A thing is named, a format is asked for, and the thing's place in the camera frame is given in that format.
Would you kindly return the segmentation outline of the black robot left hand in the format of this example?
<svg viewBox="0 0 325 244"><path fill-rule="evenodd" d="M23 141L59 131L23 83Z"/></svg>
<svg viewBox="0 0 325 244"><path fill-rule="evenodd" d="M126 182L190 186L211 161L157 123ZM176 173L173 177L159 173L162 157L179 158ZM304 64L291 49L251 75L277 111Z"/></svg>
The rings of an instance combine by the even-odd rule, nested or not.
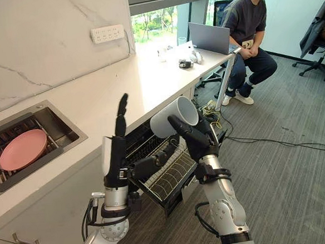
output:
<svg viewBox="0 0 325 244"><path fill-rule="evenodd" d="M169 136L167 147L159 153L128 163L126 154L126 113L127 93L123 94L119 102L116 118L115 134L112 137L105 136L102 142L102 164L105 187L120 188L128 185L128 179L143 179L158 172L175 153L179 144L180 136L174 134Z"/></svg>

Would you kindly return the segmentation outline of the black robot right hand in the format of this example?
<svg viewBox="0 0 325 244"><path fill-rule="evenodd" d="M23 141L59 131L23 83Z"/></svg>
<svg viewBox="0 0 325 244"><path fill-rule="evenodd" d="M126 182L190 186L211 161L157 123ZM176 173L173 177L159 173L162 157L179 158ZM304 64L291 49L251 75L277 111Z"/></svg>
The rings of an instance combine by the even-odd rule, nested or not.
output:
<svg viewBox="0 0 325 244"><path fill-rule="evenodd" d="M178 134L186 141L189 154L197 163L199 159L219 153L219 144L211 125L198 110L198 123L195 126L186 124L176 115L169 115L168 121Z"/></svg>

